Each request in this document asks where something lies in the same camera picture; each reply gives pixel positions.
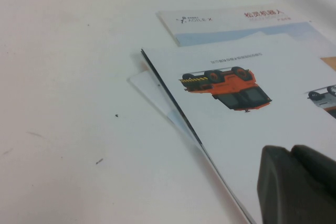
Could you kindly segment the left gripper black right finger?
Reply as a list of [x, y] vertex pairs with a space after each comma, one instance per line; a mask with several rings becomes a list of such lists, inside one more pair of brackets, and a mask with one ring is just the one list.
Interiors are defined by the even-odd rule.
[[291, 201], [335, 202], [335, 161], [305, 145], [293, 146], [290, 154]]

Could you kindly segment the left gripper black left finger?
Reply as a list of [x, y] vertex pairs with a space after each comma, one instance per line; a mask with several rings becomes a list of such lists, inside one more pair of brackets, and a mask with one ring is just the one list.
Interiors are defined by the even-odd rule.
[[335, 223], [335, 202], [292, 202], [290, 151], [279, 146], [262, 149], [257, 193], [263, 223]]

